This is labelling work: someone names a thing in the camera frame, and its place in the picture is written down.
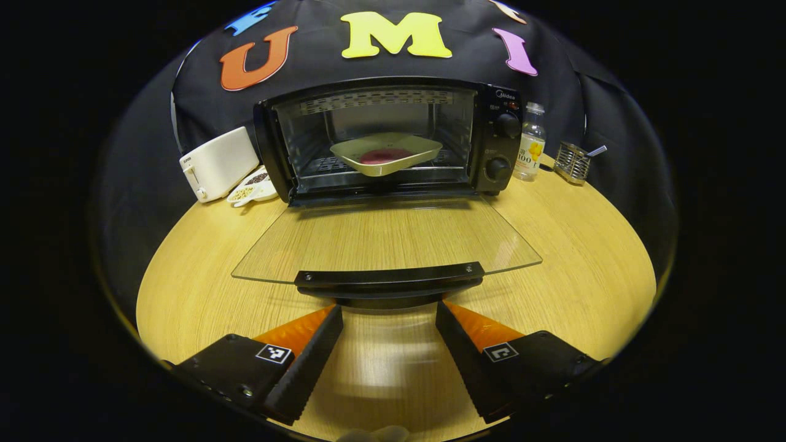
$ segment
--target red food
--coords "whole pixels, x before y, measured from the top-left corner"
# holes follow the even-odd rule
[[[413,154],[405,149],[375,149],[360,156],[361,164],[384,164],[391,161],[411,157]]]

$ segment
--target pink letter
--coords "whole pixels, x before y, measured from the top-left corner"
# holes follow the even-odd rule
[[[506,64],[509,68],[529,76],[538,74],[538,71],[532,67],[530,58],[527,57],[527,51],[524,49],[524,39],[501,29],[491,28],[491,30],[502,37],[502,41],[505,43],[505,48],[508,50],[508,61],[506,61]]]

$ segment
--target oven door handle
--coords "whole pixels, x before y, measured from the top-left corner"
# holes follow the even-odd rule
[[[299,271],[298,291],[356,308],[410,308],[430,304],[483,282],[479,262],[376,271]]]

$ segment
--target oven knob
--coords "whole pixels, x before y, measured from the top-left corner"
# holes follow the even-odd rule
[[[510,163],[505,158],[494,158],[486,163],[486,175],[494,181],[505,181],[511,173]]]
[[[515,138],[521,133],[521,122],[515,115],[506,112],[497,117],[494,131],[501,137]]]

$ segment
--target yellow letter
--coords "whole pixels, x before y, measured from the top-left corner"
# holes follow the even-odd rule
[[[445,47],[439,34],[442,18],[426,13],[408,13],[399,24],[393,24],[378,13],[352,13],[341,17],[349,23],[349,47],[341,51],[344,58],[372,57],[380,48],[371,44],[371,36],[389,53],[399,53],[404,43],[412,37],[406,48],[412,55],[450,58],[453,53]]]

